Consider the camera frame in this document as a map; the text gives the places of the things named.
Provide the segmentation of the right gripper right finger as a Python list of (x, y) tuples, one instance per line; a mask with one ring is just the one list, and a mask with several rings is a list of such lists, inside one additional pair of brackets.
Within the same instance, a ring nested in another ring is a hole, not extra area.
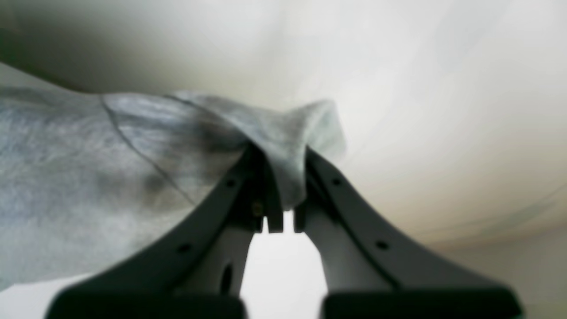
[(320, 154), (306, 151), (307, 198), (294, 228), (320, 254), (321, 319), (521, 319), (506, 284), (412, 240), (380, 216)]

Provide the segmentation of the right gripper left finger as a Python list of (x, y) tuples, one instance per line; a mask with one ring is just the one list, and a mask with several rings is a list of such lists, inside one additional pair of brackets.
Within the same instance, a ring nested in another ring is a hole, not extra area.
[(284, 229), (267, 156), (249, 144), (212, 192), (162, 238), (59, 293), (49, 319), (245, 319), (249, 245)]

